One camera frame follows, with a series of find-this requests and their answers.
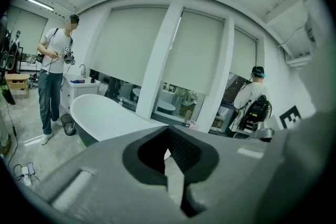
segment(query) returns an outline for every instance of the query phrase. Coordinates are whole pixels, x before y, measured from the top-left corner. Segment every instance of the sink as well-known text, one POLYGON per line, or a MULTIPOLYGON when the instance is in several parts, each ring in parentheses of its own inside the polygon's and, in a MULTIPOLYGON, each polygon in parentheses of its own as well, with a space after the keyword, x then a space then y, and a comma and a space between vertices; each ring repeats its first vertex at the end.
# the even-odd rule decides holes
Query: sink
POLYGON ((100 82, 96 81, 95 83, 91 83, 91 78, 90 77, 85 77, 83 78, 82 76, 79 75, 71 75, 71 74, 67 74, 65 76, 63 76, 66 80, 66 83, 73 88, 88 88, 88 87, 97 87, 99 86, 100 82), (74 80, 85 80, 85 83, 81 83, 81 84, 76 84, 76 83, 72 83, 71 81, 74 80))

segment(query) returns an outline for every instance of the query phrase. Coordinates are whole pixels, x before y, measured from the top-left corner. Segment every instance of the white freestanding bathtub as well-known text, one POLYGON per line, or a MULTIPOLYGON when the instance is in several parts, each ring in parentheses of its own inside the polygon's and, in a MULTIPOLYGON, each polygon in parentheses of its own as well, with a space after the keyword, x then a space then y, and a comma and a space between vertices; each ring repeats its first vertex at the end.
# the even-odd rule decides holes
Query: white freestanding bathtub
POLYGON ((74 99, 70 113, 85 146, 139 130, 166 125, 156 121, 146 121, 113 100, 96 94, 85 94, 74 99))

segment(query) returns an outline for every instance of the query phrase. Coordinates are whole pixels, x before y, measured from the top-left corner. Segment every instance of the concrete floor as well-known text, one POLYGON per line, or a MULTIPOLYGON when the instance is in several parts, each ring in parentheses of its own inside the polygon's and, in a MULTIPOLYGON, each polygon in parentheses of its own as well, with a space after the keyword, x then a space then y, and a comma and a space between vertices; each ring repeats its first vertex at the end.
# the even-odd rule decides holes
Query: concrete floor
MULTIPOLYGON (((10 162, 9 169, 11 173, 16 164, 27 166, 27 163, 32 162, 36 176, 39 180, 43 180, 57 167, 85 150, 85 146, 79 136, 67 136, 61 126, 55 127, 52 130, 54 136, 46 145, 40 145, 42 123, 39 115, 37 89, 30 90, 29 98, 25 98, 25 92, 20 90, 12 91, 12 95, 16 101, 16 105, 8 105, 8 107, 16 128, 18 149, 10 162)), ((2 96, 0 97, 0 109, 13 142, 12 148, 5 158, 5 163, 7 164, 14 152, 16 140, 12 132, 12 124, 8 116, 7 106, 2 96)), ((60 114, 65 114, 62 107, 60 107, 60 114)), ((168 193, 179 206, 182 200, 184 176, 173 158, 169 157, 165 161, 165 164, 165 174, 168 177, 168 193)), ((15 169, 15 175, 20 175, 19 167, 15 169)), ((38 186, 39 181, 35 177, 32 177, 32 183, 32 189, 34 190, 38 186)))

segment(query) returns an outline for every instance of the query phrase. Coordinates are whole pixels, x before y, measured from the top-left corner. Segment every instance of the black mesh wastebasket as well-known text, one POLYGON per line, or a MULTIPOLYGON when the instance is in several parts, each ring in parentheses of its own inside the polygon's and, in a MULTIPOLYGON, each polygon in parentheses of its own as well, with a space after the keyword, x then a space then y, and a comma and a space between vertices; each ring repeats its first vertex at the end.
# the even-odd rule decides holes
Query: black mesh wastebasket
POLYGON ((75 122, 70 114, 63 115, 61 121, 66 135, 72 136, 76 133, 75 122))

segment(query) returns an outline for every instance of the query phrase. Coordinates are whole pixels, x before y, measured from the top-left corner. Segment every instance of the white shoe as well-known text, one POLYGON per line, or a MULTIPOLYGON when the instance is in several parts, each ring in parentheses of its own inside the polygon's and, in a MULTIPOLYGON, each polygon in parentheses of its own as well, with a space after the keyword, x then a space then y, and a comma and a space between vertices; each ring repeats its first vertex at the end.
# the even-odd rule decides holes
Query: white shoe
POLYGON ((43 134, 40 140, 41 145, 45 145, 48 143, 49 139, 53 136, 53 134, 43 134))
POLYGON ((62 121, 61 121, 60 118, 58 120, 56 120, 56 121, 51 120, 50 122, 51 122, 51 126, 55 126, 55 125, 56 126, 63 126, 62 121))

